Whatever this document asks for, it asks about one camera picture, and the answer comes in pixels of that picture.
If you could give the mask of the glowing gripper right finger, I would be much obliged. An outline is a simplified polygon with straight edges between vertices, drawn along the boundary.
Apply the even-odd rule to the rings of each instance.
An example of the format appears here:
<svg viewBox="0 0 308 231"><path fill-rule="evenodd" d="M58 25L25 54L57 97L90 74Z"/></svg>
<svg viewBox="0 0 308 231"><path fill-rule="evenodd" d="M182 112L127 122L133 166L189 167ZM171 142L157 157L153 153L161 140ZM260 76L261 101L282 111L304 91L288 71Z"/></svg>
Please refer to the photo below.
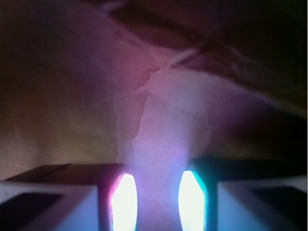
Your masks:
<svg viewBox="0 0 308 231"><path fill-rule="evenodd" d="M274 160L196 158L178 206L184 231L305 231L306 172Z"/></svg>

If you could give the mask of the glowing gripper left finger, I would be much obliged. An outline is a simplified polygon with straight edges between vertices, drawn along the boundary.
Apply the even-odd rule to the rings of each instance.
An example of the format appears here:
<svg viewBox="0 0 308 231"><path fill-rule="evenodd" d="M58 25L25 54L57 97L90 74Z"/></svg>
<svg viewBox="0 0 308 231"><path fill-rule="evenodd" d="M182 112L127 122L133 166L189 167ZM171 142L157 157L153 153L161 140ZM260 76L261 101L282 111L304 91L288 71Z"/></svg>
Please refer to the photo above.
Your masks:
<svg viewBox="0 0 308 231"><path fill-rule="evenodd" d="M137 217L124 164L43 165L0 183L3 231L133 231Z"/></svg>

